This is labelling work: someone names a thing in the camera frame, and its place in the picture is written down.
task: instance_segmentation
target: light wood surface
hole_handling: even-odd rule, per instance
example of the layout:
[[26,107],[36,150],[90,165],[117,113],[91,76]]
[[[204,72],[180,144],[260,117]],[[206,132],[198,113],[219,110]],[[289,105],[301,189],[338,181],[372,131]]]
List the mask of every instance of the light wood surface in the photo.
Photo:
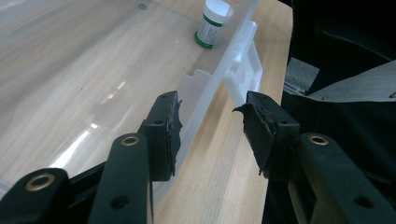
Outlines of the light wood surface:
[[[136,132],[155,98],[207,53],[192,38],[203,5],[0,1],[0,187],[51,165],[73,176],[104,161],[112,140]],[[291,9],[261,0],[253,20],[262,92],[279,102]],[[156,223],[261,222],[266,182],[232,109],[221,85]]]

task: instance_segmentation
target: pill bottle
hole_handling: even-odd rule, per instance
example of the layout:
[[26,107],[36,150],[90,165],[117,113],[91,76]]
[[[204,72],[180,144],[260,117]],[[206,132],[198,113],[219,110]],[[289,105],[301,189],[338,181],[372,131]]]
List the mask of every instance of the pill bottle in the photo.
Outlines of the pill bottle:
[[199,45],[213,48],[216,34],[224,23],[229,8],[230,5],[222,0],[206,0],[201,26],[195,32],[195,40]]

